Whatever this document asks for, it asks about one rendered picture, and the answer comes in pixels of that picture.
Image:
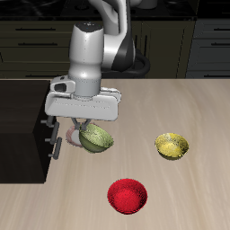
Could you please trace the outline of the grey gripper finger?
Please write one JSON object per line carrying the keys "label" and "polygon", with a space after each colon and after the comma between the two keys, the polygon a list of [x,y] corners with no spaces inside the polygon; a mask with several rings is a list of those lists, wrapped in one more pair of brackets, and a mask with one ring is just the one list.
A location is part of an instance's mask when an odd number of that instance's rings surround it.
{"label": "grey gripper finger", "polygon": [[76,120],[76,118],[71,118],[71,120],[73,121],[74,125],[75,125],[75,130],[79,130],[80,126],[81,126],[81,122],[78,122]]}
{"label": "grey gripper finger", "polygon": [[81,130],[87,130],[87,125],[91,122],[90,119],[86,119],[85,122],[82,123]]}

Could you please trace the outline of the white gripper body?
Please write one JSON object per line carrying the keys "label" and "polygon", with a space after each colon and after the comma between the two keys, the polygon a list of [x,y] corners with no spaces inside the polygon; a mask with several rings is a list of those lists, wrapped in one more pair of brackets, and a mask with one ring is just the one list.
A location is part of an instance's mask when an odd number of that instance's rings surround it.
{"label": "white gripper body", "polygon": [[45,112],[50,116],[114,121],[120,100],[120,91],[106,87],[88,99],[74,97],[72,93],[49,92]]}

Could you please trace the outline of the green bowl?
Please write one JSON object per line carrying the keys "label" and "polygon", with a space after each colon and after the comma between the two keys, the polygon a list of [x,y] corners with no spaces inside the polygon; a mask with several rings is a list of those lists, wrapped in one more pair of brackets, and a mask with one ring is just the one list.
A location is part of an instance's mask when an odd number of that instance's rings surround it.
{"label": "green bowl", "polygon": [[113,146],[111,135],[95,124],[88,124],[86,130],[79,129],[79,140],[89,153],[101,153]]}

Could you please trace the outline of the red bowl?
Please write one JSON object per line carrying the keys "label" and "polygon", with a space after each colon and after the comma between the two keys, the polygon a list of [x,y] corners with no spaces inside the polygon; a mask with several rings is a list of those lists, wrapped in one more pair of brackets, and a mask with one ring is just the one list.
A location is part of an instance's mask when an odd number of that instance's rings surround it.
{"label": "red bowl", "polygon": [[108,189],[110,205],[124,215],[137,213],[147,202],[147,191],[142,183],[133,179],[115,181]]}

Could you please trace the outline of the yellow bowl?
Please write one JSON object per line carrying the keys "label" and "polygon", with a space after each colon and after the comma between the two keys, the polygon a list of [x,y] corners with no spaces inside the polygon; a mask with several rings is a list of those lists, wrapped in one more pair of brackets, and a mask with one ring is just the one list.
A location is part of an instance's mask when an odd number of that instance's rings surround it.
{"label": "yellow bowl", "polygon": [[167,160],[178,160],[190,149],[188,141],[181,135],[165,133],[155,140],[157,152]]}

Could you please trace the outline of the dark wooden cabinet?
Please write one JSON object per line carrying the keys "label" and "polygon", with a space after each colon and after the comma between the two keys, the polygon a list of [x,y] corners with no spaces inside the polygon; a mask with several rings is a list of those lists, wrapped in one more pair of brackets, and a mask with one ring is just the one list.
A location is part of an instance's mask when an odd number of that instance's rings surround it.
{"label": "dark wooden cabinet", "polygon": [[46,181],[53,145],[48,80],[0,80],[0,183]]}

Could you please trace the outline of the dark kitchen cupboards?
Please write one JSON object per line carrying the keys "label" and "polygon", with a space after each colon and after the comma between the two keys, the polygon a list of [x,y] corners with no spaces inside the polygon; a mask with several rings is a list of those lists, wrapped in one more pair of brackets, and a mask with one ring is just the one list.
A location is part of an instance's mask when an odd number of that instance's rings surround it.
{"label": "dark kitchen cupboards", "polygon": [[[230,78],[230,0],[143,0],[130,18],[144,78]],[[78,22],[103,24],[88,0],[0,0],[0,78],[65,75]]]}

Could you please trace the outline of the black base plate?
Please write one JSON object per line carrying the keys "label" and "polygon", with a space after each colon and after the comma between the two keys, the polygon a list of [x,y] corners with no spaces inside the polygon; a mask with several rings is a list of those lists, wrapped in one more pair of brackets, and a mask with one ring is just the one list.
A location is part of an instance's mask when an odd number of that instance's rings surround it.
{"label": "black base plate", "polygon": [[150,70],[149,60],[136,49],[135,62],[131,68],[124,72],[102,70],[102,79],[142,79]]}

